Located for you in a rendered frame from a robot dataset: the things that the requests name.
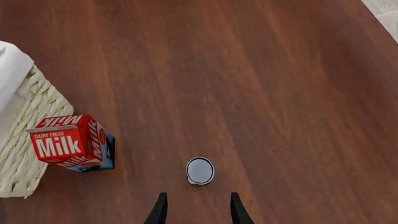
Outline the white woven basket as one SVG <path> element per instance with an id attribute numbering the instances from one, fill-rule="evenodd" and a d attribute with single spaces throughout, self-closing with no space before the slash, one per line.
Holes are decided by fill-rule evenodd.
<path id="1" fill-rule="evenodd" d="M 0 198 L 32 195 L 47 169 L 27 130 L 45 117 L 72 113 L 31 57 L 0 40 Z"/>

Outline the red milk carton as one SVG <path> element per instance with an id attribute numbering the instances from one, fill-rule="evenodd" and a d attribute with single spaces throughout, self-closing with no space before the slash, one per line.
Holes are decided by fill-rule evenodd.
<path id="1" fill-rule="evenodd" d="M 115 168 L 115 137 L 91 115 L 44 118 L 26 132 L 42 162 L 81 173 Z"/>

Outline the tin with grey lid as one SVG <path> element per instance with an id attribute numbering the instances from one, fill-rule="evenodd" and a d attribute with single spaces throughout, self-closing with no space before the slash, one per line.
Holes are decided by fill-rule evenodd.
<path id="1" fill-rule="evenodd" d="M 213 180 L 215 168 L 207 158 L 196 156 L 187 162 L 185 173 L 192 186 L 205 186 Z"/>

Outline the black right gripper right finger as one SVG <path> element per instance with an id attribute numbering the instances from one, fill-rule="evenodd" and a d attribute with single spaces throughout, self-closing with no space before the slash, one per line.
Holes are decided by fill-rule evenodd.
<path id="1" fill-rule="evenodd" d="M 232 224 L 254 224 L 237 192 L 231 193 L 230 213 Z"/>

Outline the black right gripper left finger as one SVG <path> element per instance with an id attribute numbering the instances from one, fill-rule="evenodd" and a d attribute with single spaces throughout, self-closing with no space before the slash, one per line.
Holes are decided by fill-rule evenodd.
<path id="1" fill-rule="evenodd" d="M 162 192 L 159 194 L 155 205 L 153 206 L 149 216 L 144 224 L 166 224 L 168 211 L 167 194 Z"/>

